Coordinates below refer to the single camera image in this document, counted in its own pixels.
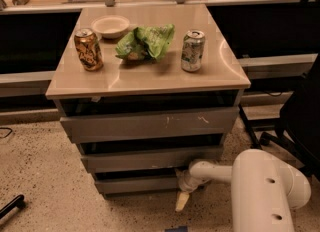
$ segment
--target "desk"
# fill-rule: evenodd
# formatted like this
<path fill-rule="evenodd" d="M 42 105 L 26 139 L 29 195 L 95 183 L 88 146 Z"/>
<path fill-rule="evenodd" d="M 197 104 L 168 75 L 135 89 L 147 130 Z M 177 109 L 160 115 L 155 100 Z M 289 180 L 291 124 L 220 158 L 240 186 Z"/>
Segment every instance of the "desk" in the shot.
<path fill-rule="evenodd" d="M 46 96 L 101 194 L 174 189 L 175 167 L 219 158 L 250 82 L 205 5 L 85 8 L 75 30 L 107 14 L 129 18 L 131 28 L 173 23 L 165 58 L 126 64 L 115 57 L 117 41 L 100 40 L 104 67 L 87 72 L 71 37 Z M 197 73 L 180 67 L 190 28 L 206 34 Z"/>

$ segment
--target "floor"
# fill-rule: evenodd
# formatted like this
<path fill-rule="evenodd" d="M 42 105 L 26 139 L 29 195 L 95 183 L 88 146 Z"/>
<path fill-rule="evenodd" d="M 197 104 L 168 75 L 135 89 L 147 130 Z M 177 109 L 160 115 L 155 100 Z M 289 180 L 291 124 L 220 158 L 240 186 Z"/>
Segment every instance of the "floor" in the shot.
<path fill-rule="evenodd" d="M 248 114 L 271 115 L 278 108 L 250 108 Z M 105 200 L 58 118 L 55 109 L 0 113 L 0 127 L 13 130 L 0 139 L 0 207 L 18 194 L 24 194 L 27 204 L 1 219 L 0 231 L 163 232 L 180 226 L 187 226 L 189 232 L 232 231 L 229 184 L 212 182 L 194 192 L 181 213 L 175 212 L 176 192 Z M 226 138 L 221 162 L 232 164 L 248 148 L 249 138 L 238 119 Z M 277 146 L 266 151 L 296 165 L 294 158 Z M 320 231 L 320 183 L 312 178 L 311 187 L 309 203 L 292 211 L 296 232 Z"/>

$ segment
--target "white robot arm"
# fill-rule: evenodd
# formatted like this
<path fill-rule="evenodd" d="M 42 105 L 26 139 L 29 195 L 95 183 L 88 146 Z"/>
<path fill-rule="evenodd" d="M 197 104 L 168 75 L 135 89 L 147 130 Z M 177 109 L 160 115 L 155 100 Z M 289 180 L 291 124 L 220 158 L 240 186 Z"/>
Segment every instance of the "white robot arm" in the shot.
<path fill-rule="evenodd" d="M 178 174 L 181 211 L 189 193 L 210 180 L 231 183 L 234 232 L 294 232 L 290 209 L 310 199 L 307 178 L 296 168 L 262 150 L 240 153 L 233 166 L 196 160 Z"/>

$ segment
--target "chair leg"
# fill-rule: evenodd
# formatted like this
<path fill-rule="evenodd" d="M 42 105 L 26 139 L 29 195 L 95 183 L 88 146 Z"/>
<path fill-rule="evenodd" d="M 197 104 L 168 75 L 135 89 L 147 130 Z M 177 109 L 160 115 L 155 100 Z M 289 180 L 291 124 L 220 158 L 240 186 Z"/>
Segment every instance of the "chair leg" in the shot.
<path fill-rule="evenodd" d="M 285 137 L 284 136 L 284 129 L 281 124 L 281 121 L 278 121 L 278 123 L 275 125 L 274 131 L 279 139 Z"/>
<path fill-rule="evenodd" d="M 2 219 L 6 214 L 8 214 L 13 208 L 18 207 L 22 209 L 25 207 L 25 202 L 23 195 L 18 195 L 10 203 L 0 210 L 0 219 Z"/>
<path fill-rule="evenodd" d="M 252 142 L 251 148 L 262 149 L 261 145 L 259 143 L 259 140 L 258 140 L 256 134 L 254 133 L 252 126 L 250 125 L 250 121 L 248 120 L 248 117 L 240 104 L 239 104 L 239 115 L 240 115 L 240 118 L 241 118 L 242 122 L 244 123 L 244 126 L 246 127 L 246 131 L 249 134 L 249 137 L 251 139 L 251 142 Z"/>
<path fill-rule="evenodd" d="M 270 141 L 276 143 L 279 146 L 282 146 L 283 144 L 278 137 L 273 136 L 270 133 L 263 132 L 260 136 L 259 143 L 263 146 L 268 146 L 270 144 Z"/>

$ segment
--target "gold soda can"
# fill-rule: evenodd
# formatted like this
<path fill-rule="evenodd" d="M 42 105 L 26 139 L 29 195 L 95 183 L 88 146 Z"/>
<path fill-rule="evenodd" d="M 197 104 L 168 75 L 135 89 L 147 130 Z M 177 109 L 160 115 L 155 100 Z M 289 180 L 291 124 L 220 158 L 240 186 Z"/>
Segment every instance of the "gold soda can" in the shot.
<path fill-rule="evenodd" d="M 75 32 L 74 43 L 79 60 L 87 71 L 96 71 L 103 67 L 101 50 L 97 35 L 90 28 Z"/>

